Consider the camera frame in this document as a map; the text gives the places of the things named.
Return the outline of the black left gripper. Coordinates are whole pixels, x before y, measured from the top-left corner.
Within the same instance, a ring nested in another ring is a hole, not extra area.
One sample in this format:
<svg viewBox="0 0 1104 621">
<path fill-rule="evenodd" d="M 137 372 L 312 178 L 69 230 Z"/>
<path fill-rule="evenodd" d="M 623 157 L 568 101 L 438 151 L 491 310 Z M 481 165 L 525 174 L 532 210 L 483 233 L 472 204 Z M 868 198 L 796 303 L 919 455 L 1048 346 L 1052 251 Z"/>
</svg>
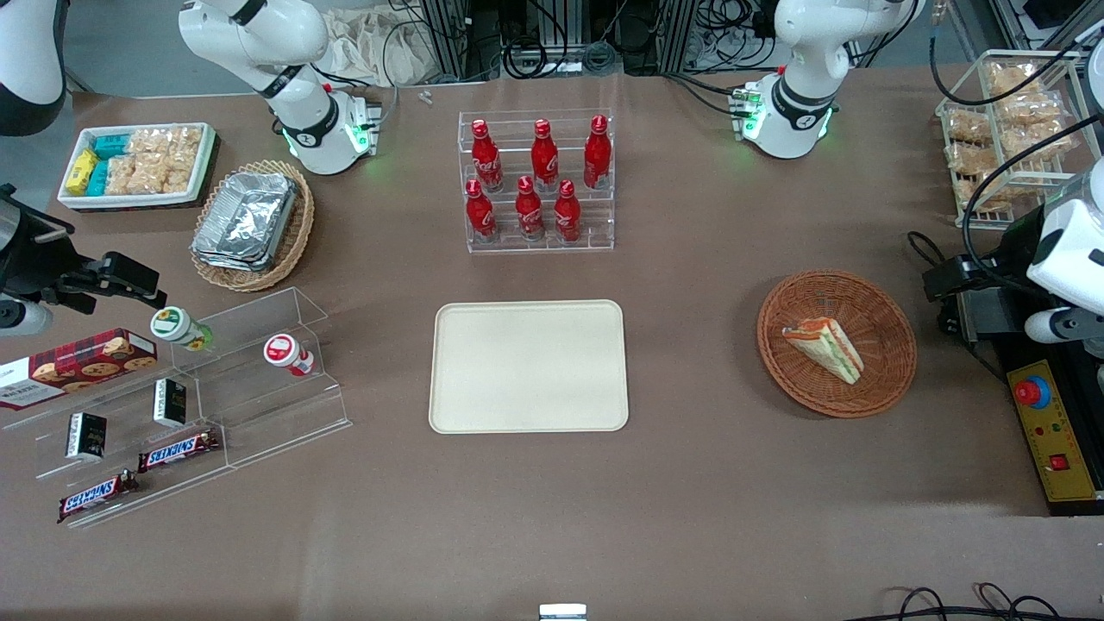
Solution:
<svg viewBox="0 0 1104 621">
<path fill-rule="evenodd" d="M 1042 227 L 1044 208 L 1037 207 L 1005 229 L 997 248 L 983 255 L 983 264 L 996 276 L 983 276 L 981 269 L 969 256 L 942 260 L 924 271 L 922 284 L 927 302 L 953 298 L 963 292 L 981 288 L 1002 288 L 1032 298 L 1050 299 L 1044 288 L 1026 277 L 1026 269 L 1036 256 Z"/>
</svg>

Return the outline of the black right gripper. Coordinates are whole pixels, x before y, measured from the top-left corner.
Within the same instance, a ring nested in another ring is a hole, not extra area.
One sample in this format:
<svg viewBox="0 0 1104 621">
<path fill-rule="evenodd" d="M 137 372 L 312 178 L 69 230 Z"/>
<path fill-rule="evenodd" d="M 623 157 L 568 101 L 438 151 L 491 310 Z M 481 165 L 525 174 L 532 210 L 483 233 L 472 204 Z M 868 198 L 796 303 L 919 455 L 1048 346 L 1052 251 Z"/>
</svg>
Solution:
<svg viewBox="0 0 1104 621">
<path fill-rule="evenodd" d="M 74 248 L 72 232 L 68 223 L 3 194 L 3 294 L 79 314 L 94 313 L 97 302 L 87 286 L 97 283 L 97 273 L 91 270 L 95 261 Z M 100 278 L 113 284 L 95 288 L 100 298 L 138 299 L 155 310 L 168 305 L 168 295 L 158 288 L 160 273 L 123 253 L 103 255 Z"/>
</svg>

